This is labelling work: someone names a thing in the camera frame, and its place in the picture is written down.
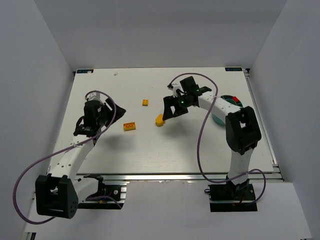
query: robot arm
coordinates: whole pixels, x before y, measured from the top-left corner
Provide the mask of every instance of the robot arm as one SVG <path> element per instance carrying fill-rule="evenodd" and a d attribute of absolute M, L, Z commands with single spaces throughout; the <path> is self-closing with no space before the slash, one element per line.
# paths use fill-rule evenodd
<path fill-rule="evenodd" d="M 180 84 L 183 93 L 175 91 L 173 94 L 178 96 L 172 95 L 163 98 L 164 113 L 162 119 L 164 121 L 188 113 L 188 107 L 190 106 L 209 110 L 215 99 L 212 90 L 206 86 L 199 87 L 192 76 L 183 79 Z M 243 108 L 218 97 L 211 113 L 225 124 L 226 141 L 231 148 L 231 163 L 226 179 L 247 172 L 253 150 L 261 139 L 261 132 L 254 110 L 250 106 Z M 236 196 L 248 184 L 248 175 L 244 175 L 228 181 L 226 188 L 231 196 Z"/>
<path fill-rule="evenodd" d="M 108 126 L 116 111 L 112 124 L 121 118 L 126 110 L 111 102 L 100 100 L 98 93 L 91 93 L 84 105 L 84 116 L 75 127 L 71 145 L 59 163 L 47 175 L 38 176 L 35 182 L 36 210 L 39 215 L 71 219 L 78 203 L 91 195 L 103 196 L 103 178 L 95 175 L 75 180 L 77 172 L 88 153 L 96 145 L 103 126 Z"/>

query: yellow cube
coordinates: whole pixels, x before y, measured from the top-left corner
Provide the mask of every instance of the yellow cube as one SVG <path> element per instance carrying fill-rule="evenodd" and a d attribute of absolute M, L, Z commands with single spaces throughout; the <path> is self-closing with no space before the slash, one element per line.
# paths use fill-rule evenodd
<path fill-rule="evenodd" d="M 125 131 L 136 130 L 136 123 L 135 122 L 124 123 L 123 130 Z"/>
<path fill-rule="evenodd" d="M 148 99 L 143 99 L 142 100 L 142 106 L 148 107 L 149 100 Z"/>

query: gray wall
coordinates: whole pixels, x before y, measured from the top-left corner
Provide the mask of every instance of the gray wall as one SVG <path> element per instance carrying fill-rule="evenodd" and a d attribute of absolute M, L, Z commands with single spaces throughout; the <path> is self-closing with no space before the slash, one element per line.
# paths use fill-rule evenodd
<path fill-rule="evenodd" d="M 319 43 L 320 1 L 288 0 L 251 70 L 281 172 L 293 182 L 315 240 L 320 240 Z"/>
<path fill-rule="evenodd" d="M 250 67 L 287 0 L 35 0 L 70 67 Z"/>
<path fill-rule="evenodd" d="M 20 239 L 24 222 L 12 204 L 14 183 L 28 165 L 52 152 L 72 72 L 33 0 L 0 1 L 0 239 Z M 38 174 L 27 173 L 18 204 L 28 215 Z"/>

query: yellow object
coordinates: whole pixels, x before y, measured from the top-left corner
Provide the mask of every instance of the yellow object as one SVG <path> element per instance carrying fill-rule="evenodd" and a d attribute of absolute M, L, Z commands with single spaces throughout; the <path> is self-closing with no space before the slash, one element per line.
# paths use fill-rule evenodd
<path fill-rule="evenodd" d="M 142 106 L 148 107 L 149 100 L 148 99 L 143 99 L 142 100 Z"/>
<path fill-rule="evenodd" d="M 125 131 L 136 130 L 136 123 L 135 122 L 124 123 L 123 130 Z"/>
<path fill-rule="evenodd" d="M 156 119 L 155 119 L 155 125 L 157 125 L 158 127 L 163 126 L 166 121 L 163 121 L 162 118 L 163 118 L 162 114 L 157 116 Z"/>

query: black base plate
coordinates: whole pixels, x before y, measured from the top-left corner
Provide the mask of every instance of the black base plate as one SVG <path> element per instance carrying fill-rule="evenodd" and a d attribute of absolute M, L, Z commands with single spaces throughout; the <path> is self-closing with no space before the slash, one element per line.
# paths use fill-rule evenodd
<path fill-rule="evenodd" d="M 221 213 L 221 212 L 257 212 L 256 203 L 226 203 L 223 201 L 254 201 L 256 199 L 254 187 L 249 184 L 243 193 L 238 198 L 231 198 L 226 192 L 226 186 L 224 184 L 213 184 L 210 187 L 210 212 Z"/>
<path fill-rule="evenodd" d="M 110 194 L 110 197 L 116 201 L 120 201 L 121 199 L 121 185 L 105 185 L 106 187 L 106 195 Z M 119 209 L 116 204 L 109 204 L 106 202 L 99 203 L 97 202 L 83 202 L 78 204 L 78 209 Z"/>

